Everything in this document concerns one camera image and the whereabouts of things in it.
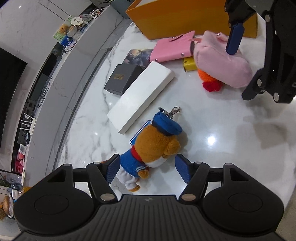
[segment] keychain clip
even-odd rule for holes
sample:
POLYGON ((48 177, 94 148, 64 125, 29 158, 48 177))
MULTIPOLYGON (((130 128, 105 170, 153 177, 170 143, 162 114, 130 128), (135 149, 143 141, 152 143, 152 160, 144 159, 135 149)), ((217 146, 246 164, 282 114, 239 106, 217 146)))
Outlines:
POLYGON ((170 112, 167 112, 165 109, 158 107, 161 113, 164 113, 167 117, 170 119, 173 119, 173 115, 176 113, 179 113, 181 111, 181 108, 179 106, 175 106, 170 112))

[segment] blue card with white border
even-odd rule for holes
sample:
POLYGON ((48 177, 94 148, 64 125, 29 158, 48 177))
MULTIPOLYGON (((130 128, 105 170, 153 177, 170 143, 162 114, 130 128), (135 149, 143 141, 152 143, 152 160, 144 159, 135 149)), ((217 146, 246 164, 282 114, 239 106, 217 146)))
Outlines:
POLYGON ((141 131, 149 124, 152 124, 151 120, 147 120, 146 123, 139 129, 139 131, 133 136, 133 138, 130 140, 130 144, 133 146, 136 143, 136 139, 138 135, 141 133, 141 131))

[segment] long white box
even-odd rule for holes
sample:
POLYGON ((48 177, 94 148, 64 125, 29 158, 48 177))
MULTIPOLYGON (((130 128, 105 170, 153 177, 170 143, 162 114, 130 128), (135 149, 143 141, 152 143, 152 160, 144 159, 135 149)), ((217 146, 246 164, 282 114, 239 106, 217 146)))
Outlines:
POLYGON ((131 84, 107 114, 120 134, 124 134, 151 104, 175 73, 153 61, 131 84))

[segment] pink plush toy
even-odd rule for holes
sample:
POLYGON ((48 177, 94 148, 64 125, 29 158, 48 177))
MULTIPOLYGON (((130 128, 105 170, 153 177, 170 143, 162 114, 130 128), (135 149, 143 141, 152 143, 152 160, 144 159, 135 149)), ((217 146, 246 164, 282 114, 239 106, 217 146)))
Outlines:
POLYGON ((193 57, 199 70, 234 88, 245 87, 252 79, 252 70, 240 50, 229 55, 225 48, 228 37, 206 31, 195 39, 193 57))

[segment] pink wallet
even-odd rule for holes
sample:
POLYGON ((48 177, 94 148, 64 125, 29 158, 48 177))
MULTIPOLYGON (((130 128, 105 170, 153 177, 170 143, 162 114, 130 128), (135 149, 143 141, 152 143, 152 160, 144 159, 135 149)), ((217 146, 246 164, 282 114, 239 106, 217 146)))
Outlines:
POLYGON ((198 69, 234 88, 245 87, 252 79, 252 70, 240 50, 229 55, 225 48, 228 37, 206 31, 195 45, 193 57, 198 69))
POLYGON ((195 31, 172 38, 161 39, 153 49, 150 62, 165 62, 173 59, 186 58, 193 55, 195 31))

